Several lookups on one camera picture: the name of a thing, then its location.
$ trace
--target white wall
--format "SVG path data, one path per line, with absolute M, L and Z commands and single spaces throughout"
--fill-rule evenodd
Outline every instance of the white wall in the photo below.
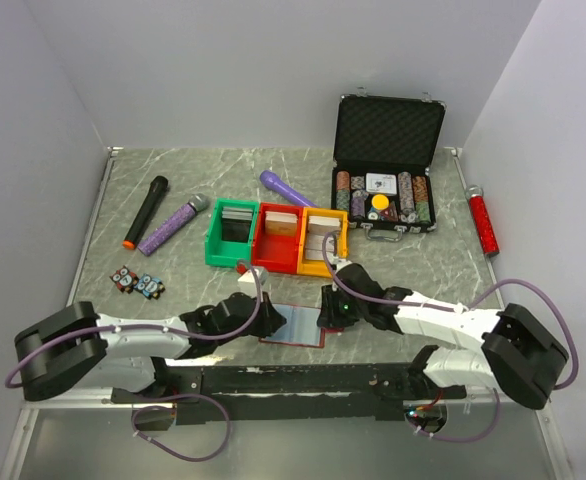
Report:
M 20 0 L 0 0 L 0 466 L 18 331 L 64 305 L 106 152 Z
M 107 145 L 332 145 L 339 95 L 448 103 L 461 146 L 539 0 L 26 0 Z
M 485 187 L 498 277 L 539 285 L 572 327 L 581 373 L 553 405 L 586 479 L 586 1 L 542 1 L 466 142 L 463 168 Z

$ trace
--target yellow round chip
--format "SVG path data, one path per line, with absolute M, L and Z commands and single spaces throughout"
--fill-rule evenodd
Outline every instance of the yellow round chip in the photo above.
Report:
M 386 198 L 386 195 L 377 194 L 371 199 L 371 205 L 376 210 L 384 210 L 389 206 L 389 199 Z

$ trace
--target red object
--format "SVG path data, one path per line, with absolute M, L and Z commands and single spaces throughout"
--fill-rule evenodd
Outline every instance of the red object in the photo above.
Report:
M 469 201 L 469 207 L 471 208 L 471 214 L 475 221 L 475 228 L 477 228 L 484 254 L 489 257 L 497 255 L 500 253 L 500 247 L 497 244 L 489 212 L 484 203 L 484 191 L 480 187 L 472 185 L 466 190 L 466 198 Z
M 297 230 L 295 236 L 271 235 L 266 233 L 266 212 L 293 213 L 297 215 Z M 297 260 L 302 234 L 303 207 L 296 205 L 279 205 L 276 203 L 261 203 L 257 215 L 251 263 L 264 267 L 269 272 L 297 273 Z

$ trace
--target glittery red microphone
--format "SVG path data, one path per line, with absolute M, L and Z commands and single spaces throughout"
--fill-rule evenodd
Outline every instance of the glittery red microphone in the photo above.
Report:
M 486 210 L 484 191 L 477 185 L 471 185 L 466 189 L 466 199 L 469 201 L 469 207 L 471 208 L 471 214 L 475 221 L 475 228 L 477 228 L 484 254 L 489 257 L 497 255 L 500 253 L 500 247 L 497 245 L 489 212 Z

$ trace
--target gray countertop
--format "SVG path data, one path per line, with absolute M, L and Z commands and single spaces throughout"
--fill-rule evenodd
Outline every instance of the gray countertop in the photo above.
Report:
M 154 254 L 145 257 L 122 247 L 122 240 L 156 175 L 169 179 L 170 191 L 147 234 L 196 192 L 217 197 L 286 203 L 264 188 L 259 175 L 278 173 L 316 204 L 329 208 L 332 151 L 329 149 L 172 149 L 122 150 L 114 160 L 76 291 L 96 311 L 135 319 L 160 319 L 200 305 L 215 304 L 236 292 L 237 273 L 204 264 L 204 239 L 211 210 L 201 213 Z M 448 151 L 438 151 L 431 167 L 437 230 L 405 234 L 399 243 L 372 242 L 350 230 L 349 259 L 361 263 L 383 287 L 409 287 L 449 302 L 469 303 L 491 284 L 486 260 L 464 198 L 461 179 Z M 127 265 L 138 275 L 160 277 L 166 292 L 159 300 L 120 293 L 109 275 Z M 272 274 L 274 303 L 320 306 L 323 278 Z M 491 296 L 486 307 L 498 308 Z M 327 335 L 323 349 L 262 344 L 236 339 L 190 365 L 287 365 L 410 362 L 434 340 L 395 335 L 359 322 L 342 334 Z

